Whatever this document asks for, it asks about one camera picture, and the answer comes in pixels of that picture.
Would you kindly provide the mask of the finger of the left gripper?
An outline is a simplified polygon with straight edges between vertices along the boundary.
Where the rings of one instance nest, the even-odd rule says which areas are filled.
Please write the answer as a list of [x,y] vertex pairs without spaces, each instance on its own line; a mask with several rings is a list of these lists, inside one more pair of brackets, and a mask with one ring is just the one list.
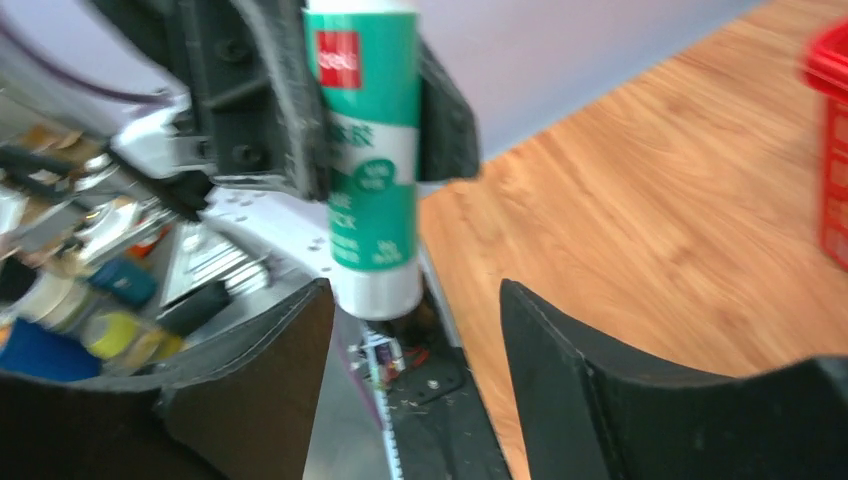
[[418,180],[473,179],[481,165],[479,130],[471,105],[446,68],[421,45],[421,125]]
[[329,193],[326,115],[299,1],[96,1],[138,50],[182,82],[180,154],[230,189],[305,201]]

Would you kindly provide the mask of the green white glue stick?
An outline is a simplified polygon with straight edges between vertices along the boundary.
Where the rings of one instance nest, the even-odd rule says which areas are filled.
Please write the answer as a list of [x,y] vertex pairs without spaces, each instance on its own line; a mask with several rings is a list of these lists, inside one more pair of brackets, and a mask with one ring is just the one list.
[[413,1],[309,1],[304,23],[329,113],[336,299],[354,317],[393,320],[423,295],[418,8]]

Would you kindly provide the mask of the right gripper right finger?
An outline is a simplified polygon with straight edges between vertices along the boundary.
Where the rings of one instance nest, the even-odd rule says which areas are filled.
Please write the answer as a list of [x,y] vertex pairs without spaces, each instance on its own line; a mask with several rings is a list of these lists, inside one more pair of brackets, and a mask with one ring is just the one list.
[[535,479],[843,479],[847,360],[748,377],[673,363],[500,286],[501,324]]

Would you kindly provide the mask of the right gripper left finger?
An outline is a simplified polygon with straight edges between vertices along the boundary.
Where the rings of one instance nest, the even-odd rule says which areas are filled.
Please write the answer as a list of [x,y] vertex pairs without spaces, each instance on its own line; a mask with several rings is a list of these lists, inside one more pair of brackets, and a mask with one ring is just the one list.
[[299,479],[335,311],[318,279],[130,377],[1,376],[5,479]]

